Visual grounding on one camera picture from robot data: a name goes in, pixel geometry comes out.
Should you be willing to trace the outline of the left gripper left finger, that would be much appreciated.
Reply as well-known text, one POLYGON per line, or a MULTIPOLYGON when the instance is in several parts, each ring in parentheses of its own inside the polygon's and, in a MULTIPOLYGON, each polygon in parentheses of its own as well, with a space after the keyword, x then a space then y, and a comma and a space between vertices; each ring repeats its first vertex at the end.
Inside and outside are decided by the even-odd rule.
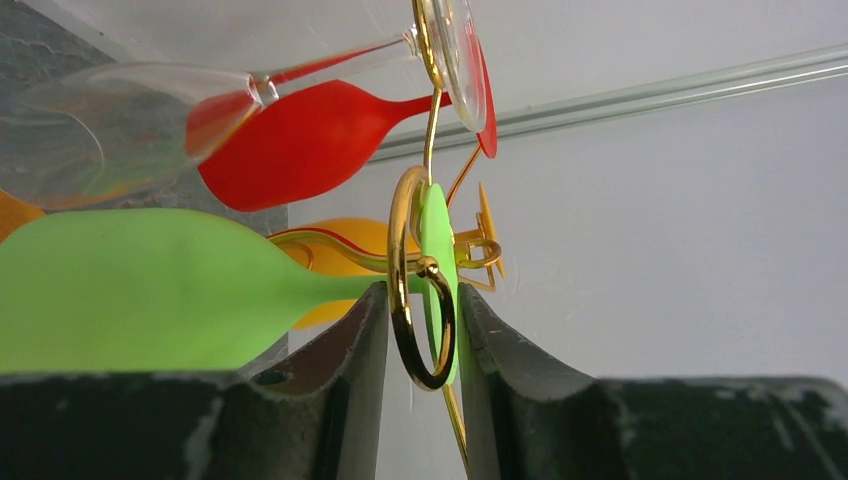
POLYGON ((371 479, 387 288, 281 362, 236 372, 1 380, 5 479, 371 479))

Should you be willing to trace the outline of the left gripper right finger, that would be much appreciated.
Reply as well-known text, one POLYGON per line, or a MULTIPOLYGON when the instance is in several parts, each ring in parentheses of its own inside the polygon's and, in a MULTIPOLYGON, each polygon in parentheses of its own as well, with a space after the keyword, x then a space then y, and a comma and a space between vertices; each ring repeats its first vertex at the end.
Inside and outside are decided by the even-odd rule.
POLYGON ((843 479, 847 393, 815 377, 595 378, 458 289, 474 479, 843 479))

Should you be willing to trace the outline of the green wine glass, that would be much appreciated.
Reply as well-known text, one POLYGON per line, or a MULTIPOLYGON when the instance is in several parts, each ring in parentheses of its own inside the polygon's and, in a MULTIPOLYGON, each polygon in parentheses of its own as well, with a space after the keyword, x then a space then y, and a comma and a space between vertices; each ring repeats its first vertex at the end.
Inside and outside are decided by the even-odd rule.
POLYGON ((1 370, 235 370, 371 282, 310 271, 201 211, 55 213, 1 244, 1 370))

